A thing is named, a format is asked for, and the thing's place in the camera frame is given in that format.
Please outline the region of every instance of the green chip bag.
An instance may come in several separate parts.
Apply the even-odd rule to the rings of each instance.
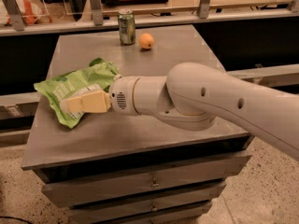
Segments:
[[[65,113],[60,108],[60,102],[93,89],[108,92],[110,85],[120,76],[113,63],[97,58],[87,68],[47,79],[34,86],[38,92],[48,98],[59,122],[73,129],[84,113]]]

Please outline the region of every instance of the soda can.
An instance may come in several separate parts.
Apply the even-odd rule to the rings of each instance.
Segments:
[[[135,17],[131,9],[122,9],[118,15],[120,40],[122,44],[135,43]]]

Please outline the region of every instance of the drawer front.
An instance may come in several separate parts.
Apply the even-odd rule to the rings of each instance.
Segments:
[[[208,212],[211,207],[211,202],[193,203],[174,207],[165,211],[137,215],[133,217],[120,218],[111,221],[97,222],[99,224],[160,224],[167,221],[179,220],[187,217],[200,217]]]
[[[209,157],[110,175],[95,175],[48,184],[43,193],[58,207],[97,202],[237,175],[249,156]]]
[[[165,208],[198,203],[219,197],[225,187],[224,182],[214,182],[146,194],[122,201],[105,202],[71,211],[71,218],[77,223],[94,223],[142,213],[158,212]]]

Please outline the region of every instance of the gray table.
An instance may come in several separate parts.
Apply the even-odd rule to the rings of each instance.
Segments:
[[[86,67],[96,57],[112,61],[123,76],[165,76],[183,62],[223,69],[190,25],[140,29],[136,36],[143,32],[155,38],[150,51],[137,43],[122,46],[118,32],[62,35],[49,77]],[[86,114],[69,130],[43,97],[22,169],[34,170],[46,183],[44,194],[59,207],[74,208],[79,223],[161,223],[207,212],[225,177],[237,175],[249,159],[242,150],[251,139],[223,119],[208,130],[189,132],[152,117],[114,112]]]

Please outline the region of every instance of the terrazzo floor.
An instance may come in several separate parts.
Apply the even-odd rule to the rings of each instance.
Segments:
[[[68,209],[58,209],[41,194],[38,177],[21,169],[25,141],[0,139],[0,224],[73,223]],[[207,214],[169,224],[299,223],[298,162],[257,138],[248,152],[252,158],[240,175],[226,179],[227,187]]]

